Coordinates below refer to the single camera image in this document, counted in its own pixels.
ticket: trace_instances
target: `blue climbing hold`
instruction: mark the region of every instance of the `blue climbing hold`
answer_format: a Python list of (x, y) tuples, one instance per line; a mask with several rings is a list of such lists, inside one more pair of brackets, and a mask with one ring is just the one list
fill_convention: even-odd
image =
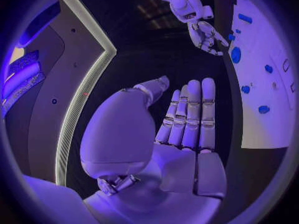
[(232, 34), (229, 34), (229, 35), (228, 35), (228, 39), (229, 39), (230, 41), (232, 41), (232, 40), (235, 40), (236, 37), (235, 37), (234, 35), (232, 35)]
[(248, 17), (248, 16), (245, 16), (243, 14), (240, 14), (238, 15), (239, 19), (243, 20), (243, 21), (246, 21), (248, 23), (252, 23), (252, 18), (251, 17)]
[(272, 73), (273, 72), (273, 67), (272, 66), (269, 66), (269, 65), (266, 65), (265, 66), (265, 70), (269, 73)]
[(268, 113), (270, 111), (270, 108), (268, 106), (260, 106), (259, 112), (260, 113)]
[(231, 52), (231, 57), (234, 63), (239, 63), (241, 60), (241, 50), (239, 47), (235, 47)]
[(242, 86), (241, 87), (241, 91), (243, 91), (244, 93), (248, 94), (250, 91), (250, 87), (249, 86)]

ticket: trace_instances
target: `glowing light strip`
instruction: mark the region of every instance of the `glowing light strip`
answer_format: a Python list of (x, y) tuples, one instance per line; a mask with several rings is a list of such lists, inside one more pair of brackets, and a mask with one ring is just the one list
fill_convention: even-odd
[(85, 25), (97, 42), (105, 49), (97, 61), (92, 65), (86, 76), (77, 89), (70, 106), (64, 117), (57, 144), (55, 162), (55, 181), (57, 185), (66, 185), (66, 168), (69, 150), (72, 142), (75, 127), (79, 116), (96, 82), (106, 69), (112, 58), (116, 55), (116, 48), (97, 24), (95, 19), (89, 14), (79, 0), (63, 0), (78, 19)]

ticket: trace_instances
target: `led light strip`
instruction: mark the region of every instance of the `led light strip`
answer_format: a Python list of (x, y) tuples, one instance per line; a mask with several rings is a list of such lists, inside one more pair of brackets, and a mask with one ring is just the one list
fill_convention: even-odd
[(97, 61), (92, 65), (77, 89), (60, 129), (55, 161), (55, 181), (57, 185), (65, 186), (67, 161), (74, 130), (88, 98), (88, 96), (83, 96), (82, 93), (91, 93), (103, 71), (116, 55), (116, 48), (79, 0), (63, 1), (85, 25), (97, 42), (105, 49)]

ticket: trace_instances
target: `climbing wall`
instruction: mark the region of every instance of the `climbing wall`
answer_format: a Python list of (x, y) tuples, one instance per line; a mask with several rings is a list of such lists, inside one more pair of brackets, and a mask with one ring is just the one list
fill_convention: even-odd
[(229, 54), (243, 103), (242, 148), (287, 147), (295, 121), (292, 64), (280, 38), (249, 0), (234, 5)]

